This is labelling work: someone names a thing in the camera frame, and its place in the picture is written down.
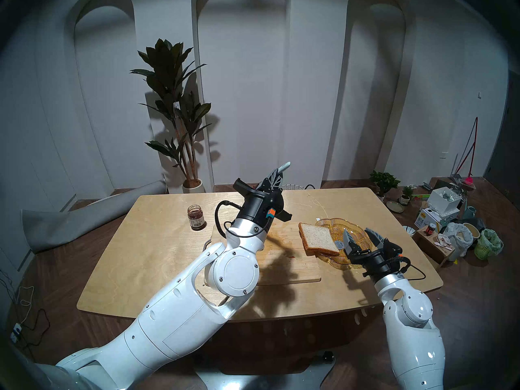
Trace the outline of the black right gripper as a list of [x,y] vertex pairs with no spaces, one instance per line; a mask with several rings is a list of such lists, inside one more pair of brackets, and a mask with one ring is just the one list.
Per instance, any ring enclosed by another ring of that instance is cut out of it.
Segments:
[[376,250],[362,250],[349,231],[343,230],[344,252],[352,264],[361,265],[366,270],[364,277],[383,278],[390,274],[403,274],[405,268],[401,267],[401,263],[405,258],[402,248],[394,243],[384,243],[385,238],[370,228],[365,228],[365,232]]

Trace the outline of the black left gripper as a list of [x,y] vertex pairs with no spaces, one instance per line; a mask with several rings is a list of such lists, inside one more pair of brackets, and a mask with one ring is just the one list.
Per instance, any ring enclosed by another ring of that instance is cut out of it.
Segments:
[[277,218],[282,222],[290,221],[292,214],[284,210],[282,181],[283,172],[277,168],[264,178],[256,189],[238,178],[233,184],[233,188],[244,197],[244,203],[237,218],[249,220],[266,231],[270,228],[272,218]]

